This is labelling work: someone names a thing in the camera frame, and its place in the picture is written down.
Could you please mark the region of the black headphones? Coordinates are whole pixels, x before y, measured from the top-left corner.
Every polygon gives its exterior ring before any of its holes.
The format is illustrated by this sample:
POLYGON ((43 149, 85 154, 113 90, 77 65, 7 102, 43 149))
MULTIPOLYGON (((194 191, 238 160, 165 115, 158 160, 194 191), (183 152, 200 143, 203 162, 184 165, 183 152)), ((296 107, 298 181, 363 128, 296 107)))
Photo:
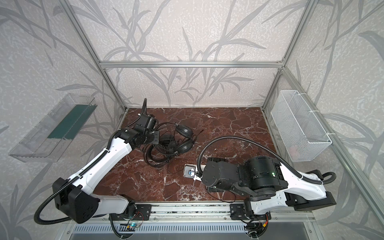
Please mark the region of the black headphones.
POLYGON ((174 140, 160 141, 158 145, 148 145, 144 150, 144 161, 152 168, 162 168, 176 156, 174 140))
POLYGON ((167 130, 160 136, 158 143, 152 145, 157 152, 166 157, 178 156, 189 152, 194 147, 198 136, 204 131, 201 130, 195 134, 192 128, 172 122, 160 123, 155 130, 166 129, 169 125, 174 126, 174 130, 167 130))

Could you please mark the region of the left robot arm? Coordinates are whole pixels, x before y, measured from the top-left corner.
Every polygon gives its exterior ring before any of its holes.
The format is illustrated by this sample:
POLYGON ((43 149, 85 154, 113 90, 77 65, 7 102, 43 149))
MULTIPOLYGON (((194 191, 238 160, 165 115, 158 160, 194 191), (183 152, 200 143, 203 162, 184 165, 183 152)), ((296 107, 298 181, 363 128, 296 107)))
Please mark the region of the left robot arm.
POLYGON ((82 224, 94 216, 122 214, 130 201, 122 196, 101 196, 94 190, 104 176, 125 156, 142 145, 157 143, 159 132, 155 130, 157 120, 147 113, 144 100, 138 118, 125 128, 115 131, 107 146, 87 165, 67 179, 58 178, 52 185, 53 194, 36 210, 34 221, 38 225, 53 225, 73 220, 82 224), (51 202, 66 215, 56 220, 43 220, 41 213, 51 202))

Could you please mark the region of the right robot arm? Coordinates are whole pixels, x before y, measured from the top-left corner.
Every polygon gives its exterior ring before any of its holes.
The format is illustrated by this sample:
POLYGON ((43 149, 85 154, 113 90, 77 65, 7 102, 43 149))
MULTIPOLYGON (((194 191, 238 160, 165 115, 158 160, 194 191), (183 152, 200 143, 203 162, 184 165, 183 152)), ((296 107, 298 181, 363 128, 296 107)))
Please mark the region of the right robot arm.
POLYGON ((325 189, 325 185, 336 180, 334 172, 299 172, 272 150, 243 137, 222 136, 210 141, 198 155, 194 178, 207 188, 245 197, 249 218, 264 216, 281 207, 305 212, 336 205, 332 193, 325 189), (226 159, 209 158, 202 166, 205 151, 214 143, 227 139, 249 143, 270 155, 256 156, 240 165, 231 164, 226 159))

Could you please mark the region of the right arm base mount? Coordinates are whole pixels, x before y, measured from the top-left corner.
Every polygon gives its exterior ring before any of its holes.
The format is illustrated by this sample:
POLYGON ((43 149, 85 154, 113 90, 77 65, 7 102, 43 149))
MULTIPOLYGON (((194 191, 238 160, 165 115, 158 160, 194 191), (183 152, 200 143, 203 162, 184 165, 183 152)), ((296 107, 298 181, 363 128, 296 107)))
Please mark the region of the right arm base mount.
POLYGON ((230 218, 234 221, 266 221, 270 220, 271 213, 254 215, 251 210, 246 211, 244 204, 230 204, 230 218))

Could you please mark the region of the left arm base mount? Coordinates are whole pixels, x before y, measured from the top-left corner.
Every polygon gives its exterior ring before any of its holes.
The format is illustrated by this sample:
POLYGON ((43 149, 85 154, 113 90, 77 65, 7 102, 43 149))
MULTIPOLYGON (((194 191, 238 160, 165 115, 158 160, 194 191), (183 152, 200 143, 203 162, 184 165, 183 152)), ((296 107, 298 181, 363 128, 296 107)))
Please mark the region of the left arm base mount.
POLYGON ((151 204, 129 204, 122 214, 111 214, 113 221, 148 221, 151 215, 151 204))

